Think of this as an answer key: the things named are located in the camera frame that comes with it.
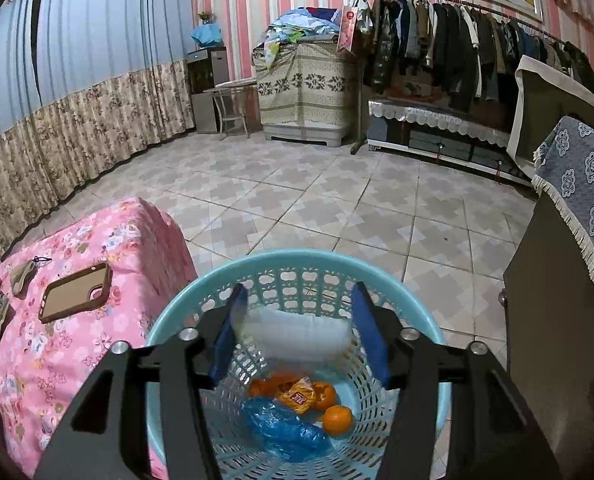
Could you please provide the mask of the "orange tangerine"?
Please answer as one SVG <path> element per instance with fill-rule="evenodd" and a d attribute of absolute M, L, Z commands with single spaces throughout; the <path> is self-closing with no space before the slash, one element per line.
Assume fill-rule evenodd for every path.
<path fill-rule="evenodd" d="M 323 430 L 330 436 L 345 434 L 353 425 L 352 411 L 344 405 L 330 406 L 322 416 Z"/>

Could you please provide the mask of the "pink floral tablecloth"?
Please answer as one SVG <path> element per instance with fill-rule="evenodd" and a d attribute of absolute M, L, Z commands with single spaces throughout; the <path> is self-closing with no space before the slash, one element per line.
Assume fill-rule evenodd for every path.
<path fill-rule="evenodd" d="M 2 292 L 19 264 L 46 257 L 0 341 L 0 414 L 6 450 L 31 476 L 70 400 L 91 370 L 122 339 L 141 347 L 157 316 L 197 277 L 183 233 L 169 214 L 140 197 L 96 211 L 21 249 L 0 264 Z M 104 306 L 42 324 L 47 286 L 93 264 L 112 269 Z"/>

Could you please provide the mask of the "cloth-covered cabinet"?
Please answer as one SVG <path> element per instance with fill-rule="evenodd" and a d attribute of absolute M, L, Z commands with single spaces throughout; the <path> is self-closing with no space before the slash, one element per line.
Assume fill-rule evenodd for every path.
<path fill-rule="evenodd" d="M 271 64 L 262 46 L 251 54 L 260 122 L 269 140 L 343 144 L 357 131 L 359 76 L 355 57 L 336 42 L 301 38 L 281 44 Z"/>

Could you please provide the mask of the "pile of folded bedding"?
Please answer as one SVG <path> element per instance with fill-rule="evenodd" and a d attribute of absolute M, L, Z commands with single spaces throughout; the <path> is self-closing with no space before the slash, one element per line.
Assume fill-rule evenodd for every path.
<path fill-rule="evenodd" d="M 263 50 L 263 65 L 270 68 L 281 47 L 306 40 L 332 40 L 338 37 L 341 12 L 330 8 L 298 8 L 276 18 L 265 30 L 257 48 Z"/>

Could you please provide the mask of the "brown phone case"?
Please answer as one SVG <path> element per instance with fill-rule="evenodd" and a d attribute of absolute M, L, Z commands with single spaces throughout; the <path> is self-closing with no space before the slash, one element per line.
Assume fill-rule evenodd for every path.
<path fill-rule="evenodd" d="M 84 311 L 103 307 L 112 286 L 112 268 L 107 262 L 79 270 L 50 283 L 43 293 L 39 321 L 48 324 Z"/>

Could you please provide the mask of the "blue and floral curtain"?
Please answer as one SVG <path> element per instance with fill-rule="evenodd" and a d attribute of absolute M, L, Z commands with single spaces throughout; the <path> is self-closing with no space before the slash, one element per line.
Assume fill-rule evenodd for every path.
<path fill-rule="evenodd" d="M 0 255 L 88 182 L 194 128 L 191 0 L 3 0 Z"/>

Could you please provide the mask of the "blue plastic bag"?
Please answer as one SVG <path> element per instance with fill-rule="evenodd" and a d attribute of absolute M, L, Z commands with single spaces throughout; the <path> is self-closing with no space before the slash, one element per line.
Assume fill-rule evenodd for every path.
<path fill-rule="evenodd" d="M 248 432 L 266 451 L 288 463 L 314 460 L 333 450 L 327 433 L 279 401 L 255 396 L 242 406 Z"/>

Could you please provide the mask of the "orange snack wrapper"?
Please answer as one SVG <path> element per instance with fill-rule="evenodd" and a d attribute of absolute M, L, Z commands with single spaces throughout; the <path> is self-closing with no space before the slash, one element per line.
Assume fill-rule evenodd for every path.
<path fill-rule="evenodd" d="M 283 382 L 275 390 L 275 398 L 285 408 L 297 415 L 303 415 L 318 402 L 318 395 L 309 377 L 302 377 L 295 382 Z"/>

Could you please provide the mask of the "clothes rack with garments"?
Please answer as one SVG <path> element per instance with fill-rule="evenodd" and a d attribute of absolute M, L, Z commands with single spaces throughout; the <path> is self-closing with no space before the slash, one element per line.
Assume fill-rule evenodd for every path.
<path fill-rule="evenodd" d="M 360 0 L 363 82 L 378 96 L 419 101 L 494 128 L 510 129 L 515 72 L 525 56 L 594 93 L 589 57 L 515 18 L 453 0 Z"/>

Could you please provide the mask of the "grey water dispenser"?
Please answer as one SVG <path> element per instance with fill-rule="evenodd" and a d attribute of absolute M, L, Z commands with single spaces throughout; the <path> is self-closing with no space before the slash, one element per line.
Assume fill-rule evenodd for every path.
<path fill-rule="evenodd" d="M 218 112 L 210 91 L 230 79 L 227 48 L 198 49 L 186 55 L 185 62 L 195 128 L 198 132 L 218 132 Z"/>

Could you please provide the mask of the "low shelf with lace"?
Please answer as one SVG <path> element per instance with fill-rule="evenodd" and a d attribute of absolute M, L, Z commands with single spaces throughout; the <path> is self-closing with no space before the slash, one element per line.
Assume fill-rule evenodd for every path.
<path fill-rule="evenodd" d="M 443 110 L 405 101 L 367 101 L 365 143 L 371 151 L 398 152 L 528 188 L 529 178 L 510 158 L 508 142 L 506 132 Z"/>

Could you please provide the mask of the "blue patterned sofa cover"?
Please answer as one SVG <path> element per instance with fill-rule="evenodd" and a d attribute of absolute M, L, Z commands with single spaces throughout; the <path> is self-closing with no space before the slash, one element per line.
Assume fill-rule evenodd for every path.
<path fill-rule="evenodd" d="M 594 285 L 594 129 L 565 116 L 533 153 L 533 187 L 546 193 L 574 240 Z"/>

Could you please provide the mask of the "small metal stool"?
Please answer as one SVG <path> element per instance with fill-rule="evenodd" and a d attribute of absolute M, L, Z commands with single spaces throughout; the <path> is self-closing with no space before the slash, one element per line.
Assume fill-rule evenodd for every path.
<path fill-rule="evenodd" d="M 229 132 L 236 125 L 240 125 L 247 138 L 250 131 L 247 122 L 247 100 L 251 89 L 257 87 L 257 78 L 229 80 L 216 84 L 215 87 L 205 90 L 210 96 L 212 104 L 217 109 L 218 132 L 220 140 L 229 136 Z"/>

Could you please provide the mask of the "beige cloth pouch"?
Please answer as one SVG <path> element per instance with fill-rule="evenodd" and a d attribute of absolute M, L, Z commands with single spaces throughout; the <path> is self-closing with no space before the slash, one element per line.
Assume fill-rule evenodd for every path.
<path fill-rule="evenodd" d="M 11 292 L 15 297 L 23 295 L 28 283 L 32 280 L 37 272 L 37 263 L 34 259 L 27 260 L 20 263 L 10 272 Z"/>

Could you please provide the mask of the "light blue plastic basket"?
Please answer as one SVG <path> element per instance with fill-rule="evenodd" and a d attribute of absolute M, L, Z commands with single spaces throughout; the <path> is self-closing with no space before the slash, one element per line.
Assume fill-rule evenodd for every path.
<path fill-rule="evenodd" d="M 250 307 L 340 318 L 351 316 L 351 289 L 367 286 L 378 307 L 395 312 L 441 344 L 441 330 L 425 306 L 399 281 L 361 260 L 314 249 L 282 249 L 231 261 L 183 288 L 163 309 L 148 334 L 160 344 L 184 327 L 195 326 L 208 311 L 225 304 L 236 284 L 248 292 Z M 229 371 L 215 390 L 203 391 L 208 432 L 226 479 L 373 479 L 386 448 L 397 391 L 379 385 L 359 341 L 342 356 L 318 366 L 311 376 L 330 382 L 341 404 L 351 408 L 353 426 L 333 437 L 326 456 L 290 463 L 269 451 L 248 430 L 241 408 L 249 383 L 270 373 L 271 366 L 251 341 L 238 344 Z"/>

